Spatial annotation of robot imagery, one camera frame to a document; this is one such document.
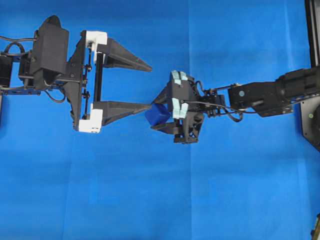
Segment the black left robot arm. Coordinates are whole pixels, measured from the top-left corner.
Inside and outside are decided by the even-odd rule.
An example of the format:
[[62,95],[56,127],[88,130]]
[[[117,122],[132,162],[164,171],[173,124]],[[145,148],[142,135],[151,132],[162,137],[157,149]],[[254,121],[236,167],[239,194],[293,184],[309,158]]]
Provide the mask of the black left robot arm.
[[0,53],[2,96],[60,91],[70,104],[73,129],[83,133],[99,133],[103,126],[150,108],[101,99],[105,68],[152,70],[106,32],[82,31],[71,57],[67,56],[69,32],[64,28],[44,24],[31,41],[32,49],[25,50],[22,39],[11,39]]

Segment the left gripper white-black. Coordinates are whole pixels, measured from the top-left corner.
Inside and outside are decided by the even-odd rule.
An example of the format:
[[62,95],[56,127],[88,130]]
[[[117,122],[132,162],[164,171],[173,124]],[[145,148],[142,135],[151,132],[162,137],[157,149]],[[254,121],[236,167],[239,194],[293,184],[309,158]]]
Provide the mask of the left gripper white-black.
[[102,126],[149,110],[151,104],[95,101],[90,105],[90,114],[85,113],[85,119],[82,119],[82,98],[87,100],[90,97],[86,86],[91,57],[95,62],[98,52],[104,54],[103,68],[123,68],[143,72],[151,72],[153,69],[113,38],[108,38],[106,32],[84,30],[80,36],[81,39],[66,64],[66,73],[62,76],[62,80],[65,81],[62,89],[71,106],[73,129],[82,133],[99,133]]

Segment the right gripper black-teal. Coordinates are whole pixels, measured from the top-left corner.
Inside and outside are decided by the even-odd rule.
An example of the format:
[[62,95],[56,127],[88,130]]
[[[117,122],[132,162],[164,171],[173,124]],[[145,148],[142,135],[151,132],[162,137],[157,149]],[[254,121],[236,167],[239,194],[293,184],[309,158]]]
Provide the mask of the right gripper black-teal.
[[204,122],[204,114],[200,112],[200,106],[197,103],[199,96],[195,79],[183,71],[173,70],[167,86],[152,102],[167,104],[173,122],[157,124],[150,128],[174,135],[175,143],[197,143]]

